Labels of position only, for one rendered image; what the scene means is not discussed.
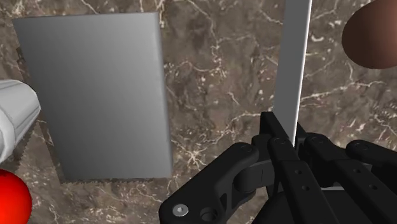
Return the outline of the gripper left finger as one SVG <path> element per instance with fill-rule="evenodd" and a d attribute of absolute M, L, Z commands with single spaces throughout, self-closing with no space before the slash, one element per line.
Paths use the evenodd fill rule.
<path fill-rule="evenodd" d="M 231 145 L 166 199 L 160 224 L 226 224 L 268 185 L 273 195 L 252 224 L 340 224 L 272 112 L 261 113 L 260 133 L 250 144 Z"/>

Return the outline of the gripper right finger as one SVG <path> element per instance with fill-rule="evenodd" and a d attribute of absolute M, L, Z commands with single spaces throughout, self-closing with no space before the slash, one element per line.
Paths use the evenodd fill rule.
<path fill-rule="evenodd" d="M 321 187 L 338 183 L 373 224 L 397 224 L 397 152 L 364 140 L 343 149 L 301 125 L 295 145 Z"/>

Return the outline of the thin grey slab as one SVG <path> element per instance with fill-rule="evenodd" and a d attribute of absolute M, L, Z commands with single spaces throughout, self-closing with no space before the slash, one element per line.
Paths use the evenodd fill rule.
<path fill-rule="evenodd" d="M 273 112 L 292 144 L 302 91 L 312 0 L 285 0 Z"/>

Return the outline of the brown round object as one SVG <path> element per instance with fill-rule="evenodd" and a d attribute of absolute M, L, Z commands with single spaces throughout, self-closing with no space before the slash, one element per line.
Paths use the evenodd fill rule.
<path fill-rule="evenodd" d="M 375 0 L 356 11 L 342 33 L 345 54 L 369 69 L 397 66 L 397 0 Z"/>

